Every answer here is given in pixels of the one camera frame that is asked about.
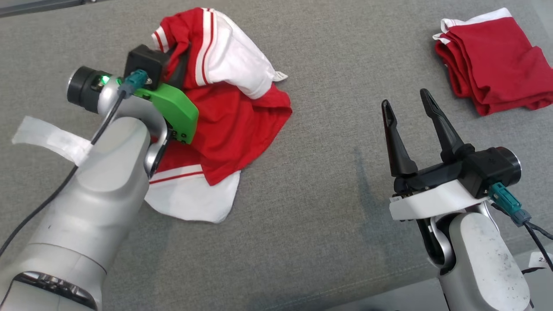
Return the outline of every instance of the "white stripe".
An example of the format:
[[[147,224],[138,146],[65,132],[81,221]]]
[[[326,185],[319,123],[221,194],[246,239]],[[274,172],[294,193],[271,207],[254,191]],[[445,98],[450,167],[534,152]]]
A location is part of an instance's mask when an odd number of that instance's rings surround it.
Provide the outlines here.
[[[509,12],[509,10],[507,10],[506,8],[501,8],[501,9],[493,11],[493,12],[489,12],[489,13],[486,13],[486,14],[482,14],[482,15],[473,17],[473,18],[467,20],[466,22],[464,22],[462,20],[458,20],[458,19],[444,18],[440,22],[440,26],[441,26],[442,32],[447,33],[449,31],[449,27],[478,24],[478,23],[483,23],[483,22],[487,22],[487,21],[490,21],[490,20],[496,20],[496,19],[500,19],[500,18],[504,18],[504,17],[512,17],[512,15]]]
[[[165,31],[163,30],[163,27],[159,27],[155,32],[158,33],[159,39],[161,40],[161,44],[163,45],[163,52],[167,53],[169,51],[169,43],[167,42],[167,37],[165,36]]]
[[[204,61],[204,55],[206,54],[207,47],[211,42],[211,13],[208,12],[206,8],[202,9],[204,10],[204,16],[202,18],[204,37],[202,38],[202,46],[200,47],[200,51],[198,52],[198,56],[196,58],[196,83],[198,86],[206,85],[202,74],[202,63]]]
[[[449,42],[451,42],[449,39],[447,38],[442,38],[441,37],[441,34],[442,33],[437,33],[435,35],[432,36],[432,39],[436,40],[436,41],[442,41],[443,44],[448,44]]]
[[[202,166],[201,165],[199,165],[199,164],[189,165],[189,166],[186,166],[186,167],[179,167],[179,168],[169,169],[169,170],[165,170],[163,172],[155,173],[152,176],[152,178],[150,179],[150,181],[154,182],[154,181],[160,180],[160,179],[170,178],[170,177],[178,176],[178,175],[196,173],[196,172],[201,172],[201,171],[202,171]]]
[[[211,81],[210,77],[209,77],[209,58],[210,58],[210,55],[211,55],[211,51],[213,51],[213,49],[215,48],[215,44],[217,42],[217,11],[214,10],[214,9],[209,9],[209,12],[210,12],[210,19],[213,19],[213,38],[211,38],[211,46],[208,48],[208,50],[206,51],[206,56],[205,56],[205,63],[204,63],[204,73],[205,73],[205,76],[206,76],[206,81],[207,83],[211,84],[213,83],[213,81]]]
[[[152,40],[154,40],[154,47],[156,50],[161,51],[161,48],[159,46],[158,37],[156,37],[155,32],[152,33]]]

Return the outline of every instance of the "cable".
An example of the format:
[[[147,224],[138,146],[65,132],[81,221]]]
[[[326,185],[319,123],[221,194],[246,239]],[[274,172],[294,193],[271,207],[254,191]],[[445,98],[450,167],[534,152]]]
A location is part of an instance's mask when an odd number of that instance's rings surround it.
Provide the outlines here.
[[[117,98],[115,105],[113,105],[113,107],[109,111],[109,114],[107,115],[107,117],[104,119],[104,122],[100,126],[100,129],[96,132],[96,134],[90,141],[92,145],[96,144],[100,136],[102,136],[102,134],[104,133],[108,125],[111,123],[111,120],[113,119],[113,116],[115,116],[115,113],[117,112],[117,109],[119,108],[119,106],[121,105],[121,102],[125,98],[125,95],[126,95],[125,91],[121,91],[119,93],[119,97]],[[50,196],[46,200],[44,200],[44,202],[42,202],[42,204],[40,204],[39,207],[37,207],[33,212],[31,212],[27,217],[25,217],[25,219],[23,219],[23,221],[12,231],[12,233],[8,236],[8,238],[0,248],[0,257],[2,256],[4,251],[8,248],[8,245],[12,242],[12,240],[15,238],[17,233],[19,233],[19,231],[23,228],[23,226],[25,226],[36,214],[42,211],[48,204],[50,204],[58,196],[58,194],[65,188],[65,186],[67,186],[71,178],[73,178],[73,176],[75,175],[75,172],[77,171],[78,168],[79,167],[76,165],[73,166],[73,168],[71,169],[71,171],[69,172],[65,180],[61,183],[61,185],[52,194],[50,194]]]
[[[543,268],[543,267],[534,267],[534,268],[524,269],[521,272],[522,272],[522,274],[527,274],[527,273],[531,273],[531,272],[538,271],[538,270],[541,270],[541,269],[545,269],[545,268]]]
[[[542,227],[540,226],[536,226],[534,224],[532,224],[530,221],[528,221],[528,225],[530,225],[530,228],[540,232],[541,234],[543,234],[546,238],[550,239],[550,240],[553,240],[553,234],[545,231],[545,229],[543,229]]]
[[[111,107],[111,110],[109,111],[107,117],[104,119],[104,122],[100,126],[100,129],[98,129],[98,132],[96,132],[96,134],[94,135],[92,140],[90,140],[90,144],[94,145],[94,144],[96,144],[98,139],[100,139],[100,136],[102,136],[102,134],[106,130],[107,126],[111,123],[111,120],[113,119],[113,116],[115,116],[115,113],[119,109],[119,106],[121,105],[121,102],[125,98],[126,94],[127,93],[125,91],[121,91],[119,93],[119,97],[117,98],[117,101],[115,102],[115,105],[113,105],[113,107]]]
[[[532,229],[532,227],[530,226],[530,224],[528,224],[527,221],[525,221],[523,225],[526,227],[526,229],[528,230],[528,233],[530,234],[530,236],[532,237],[532,239],[540,249],[541,254],[544,255],[545,261],[547,262],[549,269],[553,271],[553,262],[551,262],[551,258],[549,258],[549,255],[547,254],[544,246],[541,244],[540,240],[538,239],[538,236],[536,236],[534,229]]]
[[[498,211],[504,213],[505,215],[509,216],[509,214],[507,214],[506,211],[504,211],[501,207],[499,207],[499,205],[497,205],[497,203],[492,202],[492,206],[493,206],[493,208],[495,208],[496,210],[498,210]]]

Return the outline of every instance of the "folded red shirt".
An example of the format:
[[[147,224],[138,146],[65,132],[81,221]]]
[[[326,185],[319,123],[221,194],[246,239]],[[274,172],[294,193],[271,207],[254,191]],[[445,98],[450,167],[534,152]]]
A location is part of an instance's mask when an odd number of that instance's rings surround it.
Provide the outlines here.
[[[452,89],[458,97],[471,97],[480,115],[553,102],[553,69],[506,8],[466,22],[443,19],[441,26],[435,49]]]

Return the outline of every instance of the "gray couch cushion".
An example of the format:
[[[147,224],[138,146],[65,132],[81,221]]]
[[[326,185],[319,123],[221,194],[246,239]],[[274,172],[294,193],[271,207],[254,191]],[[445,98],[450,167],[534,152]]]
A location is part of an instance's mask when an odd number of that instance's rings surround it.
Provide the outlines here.
[[[184,222],[144,206],[105,285],[106,310],[321,309],[431,278],[413,222],[392,221],[380,102],[391,101],[419,167],[439,161],[422,108],[429,89],[459,134],[478,149],[506,146],[523,165],[513,193],[546,229],[553,132],[551,107],[479,117],[456,99],[431,36],[441,18],[507,7],[553,60],[536,12],[517,0],[146,1],[115,0],[0,19],[0,240],[70,169],[58,155],[11,146],[25,115],[91,137],[100,118],[66,101],[81,65],[121,73],[127,52],[149,43],[167,15],[215,7],[290,77],[294,114],[273,145],[242,173],[220,225]],[[492,211],[513,252],[533,245]],[[14,259],[33,220],[2,257]]]

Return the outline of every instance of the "red and white shirt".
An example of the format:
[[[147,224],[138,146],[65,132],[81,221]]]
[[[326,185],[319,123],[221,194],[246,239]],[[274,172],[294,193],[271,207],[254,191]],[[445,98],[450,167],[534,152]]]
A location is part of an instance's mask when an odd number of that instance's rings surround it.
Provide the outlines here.
[[[239,171],[269,147],[292,113],[288,95],[274,85],[288,76],[214,9],[166,17],[152,39],[156,49],[174,50],[166,79],[190,49],[182,89],[200,114],[190,145],[169,144],[146,201],[181,219],[220,222],[232,207]]]

